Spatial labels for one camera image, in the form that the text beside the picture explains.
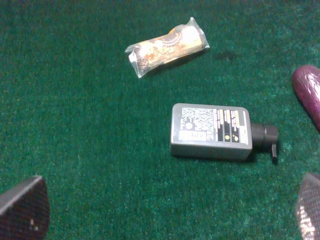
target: green carpet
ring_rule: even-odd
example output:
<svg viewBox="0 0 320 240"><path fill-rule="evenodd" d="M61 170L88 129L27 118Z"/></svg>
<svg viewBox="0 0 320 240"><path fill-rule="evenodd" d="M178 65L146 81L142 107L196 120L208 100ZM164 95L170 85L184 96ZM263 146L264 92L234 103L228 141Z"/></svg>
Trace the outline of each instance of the green carpet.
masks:
<svg viewBox="0 0 320 240"><path fill-rule="evenodd" d="M320 7L282 1L0 3L0 193L48 186L48 240L301 239L320 135L291 75L320 66ZM210 49L138 79L127 46L194 17ZM175 103L239 106L278 126L279 163L179 159Z"/></svg>

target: clear plastic bag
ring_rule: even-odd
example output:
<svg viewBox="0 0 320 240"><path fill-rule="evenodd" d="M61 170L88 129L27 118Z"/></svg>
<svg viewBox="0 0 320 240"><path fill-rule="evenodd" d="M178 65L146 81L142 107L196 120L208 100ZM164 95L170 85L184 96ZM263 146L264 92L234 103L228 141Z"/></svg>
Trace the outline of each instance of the clear plastic bag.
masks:
<svg viewBox="0 0 320 240"><path fill-rule="evenodd" d="M139 78L159 65L209 48L204 31L193 17L187 24L173 28L168 34L145 40L126 48L129 60Z"/></svg>

